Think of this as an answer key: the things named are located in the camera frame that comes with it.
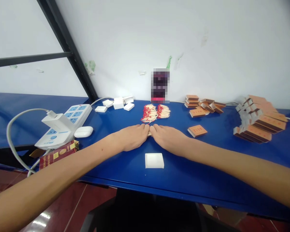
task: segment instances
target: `stack of matchboxes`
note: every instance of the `stack of matchboxes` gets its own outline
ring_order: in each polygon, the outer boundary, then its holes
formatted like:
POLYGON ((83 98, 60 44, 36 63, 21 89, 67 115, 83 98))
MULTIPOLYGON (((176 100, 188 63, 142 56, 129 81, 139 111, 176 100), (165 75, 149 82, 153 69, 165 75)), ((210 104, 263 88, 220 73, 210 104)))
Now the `stack of matchboxes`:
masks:
POLYGON ((242 124, 233 129, 233 134, 258 144, 272 140, 272 134, 285 130, 287 118, 278 113, 271 102, 263 97, 248 95, 236 107, 242 124))
POLYGON ((185 106, 187 108, 194 108, 193 110, 190 110, 189 113, 191 117, 196 118, 203 117, 214 112, 221 114, 223 113, 222 108, 224 108, 226 104, 207 98, 199 100, 197 95, 187 95, 185 106))

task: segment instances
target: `white wall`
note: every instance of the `white wall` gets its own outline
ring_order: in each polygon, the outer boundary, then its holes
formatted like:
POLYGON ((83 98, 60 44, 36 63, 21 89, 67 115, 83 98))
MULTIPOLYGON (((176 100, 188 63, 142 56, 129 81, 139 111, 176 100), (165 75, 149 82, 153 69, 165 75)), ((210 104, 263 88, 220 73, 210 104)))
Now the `white wall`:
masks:
MULTIPOLYGON (((36 0, 0 0, 0 58, 62 51, 36 0)), ((87 96, 67 58, 0 67, 0 92, 87 96)))
POLYGON ((57 4, 83 61, 96 63, 91 78, 100 97, 149 100, 150 73, 165 68, 171 55, 170 100, 197 94, 226 102, 254 94, 290 109, 290 0, 57 4))

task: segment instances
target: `blue tabletop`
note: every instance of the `blue tabletop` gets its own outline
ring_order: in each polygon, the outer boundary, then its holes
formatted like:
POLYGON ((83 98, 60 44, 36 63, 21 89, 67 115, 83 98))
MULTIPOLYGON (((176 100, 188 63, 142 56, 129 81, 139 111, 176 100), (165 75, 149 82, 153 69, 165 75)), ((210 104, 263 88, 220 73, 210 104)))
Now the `blue tabletop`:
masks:
MULTIPOLYGON (((88 138, 78 139, 81 148, 122 128, 140 124, 143 107, 149 103, 134 101, 135 107, 131 111, 114 110, 112 107, 105 113, 92 111, 84 126, 92 126, 94 133, 88 138)), ((198 137, 203 142, 290 168, 290 122, 285 131, 273 135, 271 142, 260 145, 233 135, 233 128, 239 126, 241 120, 232 106, 224 108, 221 115, 214 113, 201 118, 191 118, 189 109, 181 103, 172 102, 168 107, 170 117, 158 119, 155 123, 172 126, 189 137, 188 127, 202 125, 208 131, 198 137)), ((290 209, 287 207, 226 173, 169 153, 152 137, 140 148, 122 152, 103 162, 82 180, 290 220, 290 209), (163 154, 164 169, 145 169, 145 153, 152 152, 163 154)))
MULTIPOLYGON (((0 148, 9 146, 6 140, 6 127, 20 112, 32 108, 44 108, 56 113, 64 113, 70 106, 83 104, 86 100, 87 97, 0 93, 0 148)), ((43 111, 33 111, 19 117, 13 123, 11 130, 14 145, 35 144, 49 129, 41 122, 45 116, 43 111)))
MULTIPOLYGON (((0 147, 8 146, 5 130, 16 114, 31 108, 46 108, 62 113, 71 105, 82 104, 87 99, 0 93, 0 147)), ((149 103, 135 101, 131 111, 114 110, 112 107, 105 113, 93 110, 84 126, 92 126, 94 133, 88 138, 78 139, 80 147, 87 147, 127 126, 140 124, 143 107, 149 103)), ((241 124, 234 107, 224 108, 225 113, 221 115, 214 113, 193 119, 183 104, 170 103, 168 106, 171 109, 170 117, 158 119, 155 123, 175 127, 187 136, 191 136, 188 127, 202 125, 208 133, 198 137, 201 141, 290 167, 290 122, 285 131, 273 135, 271 142, 259 145, 233 136, 233 128, 241 124)), ((282 110, 281 113, 290 115, 289 110, 282 110)), ((30 112, 16 120, 12 127, 14 144, 36 143, 48 130, 41 122, 44 115, 42 111, 30 112)), ((123 152, 103 162, 81 180, 290 220, 290 209, 287 207, 215 168, 170 154, 152 137, 140 148, 123 152), (163 154, 164 169, 145 169, 145 153, 151 152, 163 154)))

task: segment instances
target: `black metal bar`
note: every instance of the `black metal bar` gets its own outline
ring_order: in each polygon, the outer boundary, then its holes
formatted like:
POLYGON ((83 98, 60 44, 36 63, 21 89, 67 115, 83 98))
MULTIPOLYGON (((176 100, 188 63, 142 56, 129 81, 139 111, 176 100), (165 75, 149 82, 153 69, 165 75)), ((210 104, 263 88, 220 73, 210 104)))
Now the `black metal bar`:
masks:
POLYGON ((68 57, 68 60, 80 80, 85 92, 91 102, 95 101, 98 96, 93 84, 89 78, 83 61, 77 51, 74 41, 69 33, 69 30, 64 22, 60 10, 55 0, 37 0, 49 25, 51 26, 59 44, 64 52, 72 52, 73 57, 68 57))
POLYGON ((62 52, 62 53, 51 53, 51 54, 42 54, 42 55, 31 55, 31 56, 16 56, 16 57, 7 57, 0 58, 0 67, 22 64, 22 63, 31 63, 43 60, 52 60, 63 57, 72 57, 72 52, 62 52))

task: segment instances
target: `tiled floor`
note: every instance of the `tiled floor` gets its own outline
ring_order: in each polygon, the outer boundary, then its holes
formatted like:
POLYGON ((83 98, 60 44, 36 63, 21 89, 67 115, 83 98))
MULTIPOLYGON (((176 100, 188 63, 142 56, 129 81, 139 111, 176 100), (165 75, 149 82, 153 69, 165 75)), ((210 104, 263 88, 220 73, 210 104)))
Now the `tiled floor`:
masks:
MULTIPOLYGON (((0 193, 25 179, 26 173, 0 170, 0 193)), ((116 196, 116 189, 74 183, 21 232, 79 231, 89 211, 116 196)), ((246 216, 236 226, 242 232, 290 232, 290 224, 246 216)))

